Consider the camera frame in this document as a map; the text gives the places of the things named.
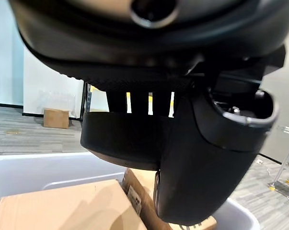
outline white wall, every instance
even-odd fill
[[[97,89],[92,91],[90,111],[94,110],[109,112],[106,92]]]
[[[280,104],[280,116],[261,153],[282,162],[289,152],[289,134],[277,129],[289,126],[289,36],[286,41],[285,66],[264,77],[262,88],[271,92]]]
[[[6,0],[0,0],[0,104],[23,104],[23,45]]]
[[[83,81],[68,78],[44,65],[27,48],[24,48],[24,113],[43,114],[43,92],[75,96],[76,118],[80,117]]]

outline gray carpet floor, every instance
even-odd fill
[[[44,128],[42,118],[22,116],[22,109],[0,107],[0,155],[86,151],[80,146],[80,135],[79,121],[71,121],[68,129]],[[289,230],[289,200],[267,185],[280,165],[257,158],[263,164],[252,164],[231,198],[256,216],[262,230]],[[289,172],[284,171],[280,182],[285,184],[288,177]]]

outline white plastic bin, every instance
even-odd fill
[[[230,198],[212,216],[217,220],[216,230],[260,230],[255,216]]]
[[[89,152],[0,156],[0,197],[108,179],[122,180],[125,167]],[[227,199],[213,214],[217,230],[260,230],[257,219]]]

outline brown cardboard box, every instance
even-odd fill
[[[69,112],[58,109],[44,109],[44,127],[68,128]]]
[[[0,230],[146,230],[116,180],[0,199]]]
[[[209,217],[194,226],[163,222],[155,212],[153,202],[155,171],[129,169],[125,171],[123,189],[148,230],[214,230],[217,222]]]

